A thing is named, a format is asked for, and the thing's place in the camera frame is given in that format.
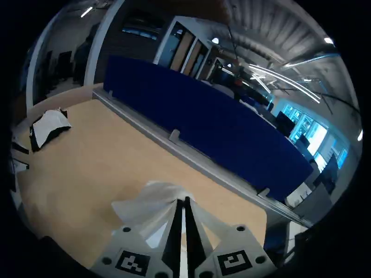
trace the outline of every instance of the blue partition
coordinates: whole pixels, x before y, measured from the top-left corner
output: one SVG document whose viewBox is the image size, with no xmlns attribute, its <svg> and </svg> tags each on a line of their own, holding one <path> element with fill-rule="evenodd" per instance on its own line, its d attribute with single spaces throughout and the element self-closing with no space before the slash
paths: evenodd
<svg viewBox="0 0 371 278">
<path fill-rule="evenodd" d="M 297 149 L 259 115 L 176 71 L 112 56 L 104 89 L 214 162 L 283 201 L 313 171 Z"/>
</svg>

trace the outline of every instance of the ceiling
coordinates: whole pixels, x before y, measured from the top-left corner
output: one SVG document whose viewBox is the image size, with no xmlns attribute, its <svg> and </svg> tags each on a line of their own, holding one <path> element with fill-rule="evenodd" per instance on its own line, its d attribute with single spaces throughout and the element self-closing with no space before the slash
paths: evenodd
<svg viewBox="0 0 371 278">
<path fill-rule="evenodd" d="M 216 46 L 231 58 L 237 54 L 240 60 L 270 68 L 295 81 L 312 79 L 304 86 L 340 98 L 358 109 L 352 82 L 335 46 L 324 41 L 325 31 L 294 1 L 223 0 L 223 5 L 224 20 L 216 22 L 203 17 L 198 21 L 210 28 L 213 37 L 219 38 Z M 321 55 L 327 57 L 294 67 L 284 66 Z M 288 87 L 281 81 L 275 84 L 279 88 Z M 329 104 L 336 102 L 334 98 L 325 100 Z"/>
</svg>

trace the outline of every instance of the wall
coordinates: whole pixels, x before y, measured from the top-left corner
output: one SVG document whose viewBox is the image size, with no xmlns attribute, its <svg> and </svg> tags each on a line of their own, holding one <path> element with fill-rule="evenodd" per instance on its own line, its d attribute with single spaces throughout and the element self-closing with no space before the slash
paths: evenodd
<svg viewBox="0 0 371 278">
<path fill-rule="evenodd" d="M 212 69 L 212 67 L 215 63 L 215 59 L 217 58 L 217 55 L 218 55 L 218 50 L 215 47 L 212 48 L 209 56 L 206 57 L 206 60 L 210 60 L 211 63 L 208 63 L 206 61 L 205 65 L 202 67 L 200 75 L 198 77 L 199 80 L 205 80 L 208 77 L 209 72 L 210 72 L 210 70 Z"/>
<path fill-rule="evenodd" d="M 151 40 L 121 31 L 127 13 L 135 8 L 155 14 L 165 21 L 163 30 L 157 40 Z M 104 81 L 110 55 L 119 55 L 152 62 L 172 19 L 173 16 L 157 8 L 153 2 L 146 0 L 125 0 L 113 18 L 104 38 L 96 65 L 94 83 Z"/>
<path fill-rule="evenodd" d="M 197 39 L 200 40 L 201 43 L 203 43 L 207 47 L 207 49 L 211 48 L 211 43 L 209 40 L 212 39 L 211 38 L 212 33 L 207 26 L 197 22 L 197 19 L 190 18 L 187 16 L 176 16 L 174 20 L 178 21 L 185 28 L 187 28 L 193 35 L 195 35 Z"/>
<path fill-rule="evenodd" d="M 71 61 L 77 47 L 79 47 L 89 35 L 94 24 L 99 23 L 106 10 L 92 10 L 83 18 L 80 16 L 63 17 L 58 20 L 51 30 L 50 38 L 46 42 L 46 52 L 53 51 L 51 59 L 58 58 L 59 54 L 72 51 Z"/>
<path fill-rule="evenodd" d="M 166 34 L 162 39 L 161 44 L 158 47 L 153 63 L 157 64 L 159 62 L 162 51 L 176 22 L 179 22 L 185 28 L 187 28 L 188 31 L 190 31 L 196 37 L 196 39 L 198 39 L 203 45 L 207 47 L 207 49 L 211 49 L 212 45 L 209 40 L 211 40 L 212 34 L 209 28 L 207 28 L 204 24 L 199 23 L 195 18 L 190 18 L 186 16 L 175 16 L 171 21 L 168 30 L 166 31 Z"/>
</svg>

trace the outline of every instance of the desk surface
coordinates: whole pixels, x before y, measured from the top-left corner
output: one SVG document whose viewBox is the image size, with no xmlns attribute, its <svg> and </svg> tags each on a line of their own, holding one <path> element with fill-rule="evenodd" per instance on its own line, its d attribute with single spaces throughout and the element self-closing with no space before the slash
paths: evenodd
<svg viewBox="0 0 371 278">
<path fill-rule="evenodd" d="M 19 173 L 26 214 L 40 236 L 51 236 L 91 267 L 123 223 L 111 202 L 135 198 L 150 180 L 172 182 L 229 224 L 246 224 L 264 244 L 265 211 L 215 183 L 137 131 L 98 100 L 68 110 L 72 128 L 36 153 Z M 28 132 L 21 142 L 31 149 Z"/>
</svg>

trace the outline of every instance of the fluorescent light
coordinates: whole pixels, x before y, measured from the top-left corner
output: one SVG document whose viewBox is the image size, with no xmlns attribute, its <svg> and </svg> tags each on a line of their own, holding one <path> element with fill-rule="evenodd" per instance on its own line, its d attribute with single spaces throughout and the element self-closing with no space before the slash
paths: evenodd
<svg viewBox="0 0 371 278">
<path fill-rule="evenodd" d="M 265 84 L 256 76 L 256 74 L 253 74 L 252 75 L 253 77 L 255 77 L 256 81 L 259 82 L 259 84 L 270 94 L 270 90 L 268 89 L 267 86 L 265 86 Z"/>
<path fill-rule="evenodd" d="M 286 76 L 283 76 L 283 75 L 281 75 L 281 74 L 279 74 L 279 73 L 277 73 L 277 72 L 275 72 L 275 71 L 272 71 L 272 70 L 269 70 L 269 69 L 263 68 L 263 67 L 258 66 L 258 65 L 252 65 L 252 64 L 250 64 L 250 65 L 253 66 L 253 67 L 257 67 L 257 68 L 263 69 L 263 70 L 265 70 L 265 72 L 270 72 L 270 73 L 273 73 L 273 74 L 275 74 L 275 75 L 278 75 L 278 76 L 284 78 L 285 80 L 290 81 L 291 83 L 294 83 L 296 86 L 300 87 L 302 90 L 307 91 L 307 92 L 310 93 L 311 95 L 314 95 L 314 96 L 315 96 L 316 98 L 318 98 L 319 100 L 321 99 L 319 96 L 317 96 L 317 95 L 316 95 L 315 93 L 313 93 L 311 90 L 305 88 L 304 86 L 300 85 L 299 83 L 295 82 L 294 80 L 292 80 L 292 79 L 290 79 L 290 78 L 288 78 L 288 77 L 286 77 Z"/>
<path fill-rule="evenodd" d="M 299 84 L 296 83 L 295 81 L 289 79 L 289 80 L 292 81 L 292 82 L 290 82 L 289 80 L 286 80 L 286 79 L 284 79 L 284 78 L 282 78 L 282 77 L 279 77 L 279 74 L 278 74 L 278 73 L 277 73 L 277 74 L 273 74 L 273 73 L 269 72 L 268 69 L 259 69 L 259 68 L 255 68 L 255 67 L 256 67 L 256 66 L 249 66 L 249 68 L 252 68 L 252 69 L 255 69 L 255 70 L 259 70 L 259 71 L 262 71 L 262 72 L 264 72 L 264 73 L 266 73 L 266 74 L 268 74 L 268 75 L 271 75 L 271 76 L 273 76 L 273 77 L 275 77 L 275 78 L 277 78 L 277 79 L 280 79 L 280 80 L 286 82 L 287 84 L 290 84 L 291 86 L 297 88 L 299 91 L 305 93 L 307 96 L 309 96 L 311 99 L 313 99 L 316 103 L 319 103 L 319 102 L 320 102 L 319 100 L 317 100 L 316 98 L 314 98 L 312 95 L 310 95 L 308 92 L 306 92 L 306 91 L 304 91 L 302 88 L 300 88 L 300 87 L 298 86 Z"/>
<path fill-rule="evenodd" d="M 360 141 L 363 138 L 363 129 L 361 129 L 361 133 L 358 135 L 357 140 Z"/>
<path fill-rule="evenodd" d="M 224 71 L 224 72 L 226 72 L 226 73 L 228 73 L 228 74 L 230 74 L 232 76 L 235 76 L 233 72 L 231 72 L 231 71 L 229 71 L 229 70 L 227 70 L 225 68 L 222 68 L 222 71 Z"/>
<path fill-rule="evenodd" d="M 263 78 L 265 78 L 265 76 L 253 76 L 253 77 L 250 78 L 250 80 L 254 80 L 256 78 L 263 79 Z"/>
<path fill-rule="evenodd" d="M 246 83 L 245 81 L 242 81 L 242 83 L 251 88 L 250 84 Z"/>
<path fill-rule="evenodd" d="M 83 18 L 88 12 L 90 12 L 93 9 L 93 7 L 89 7 L 82 15 L 81 18 Z"/>
<path fill-rule="evenodd" d="M 333 40 L 331 40 L 329 37 L 324 38 L 324 40 L 327 44 L 333 44 Z"/>
</svg>

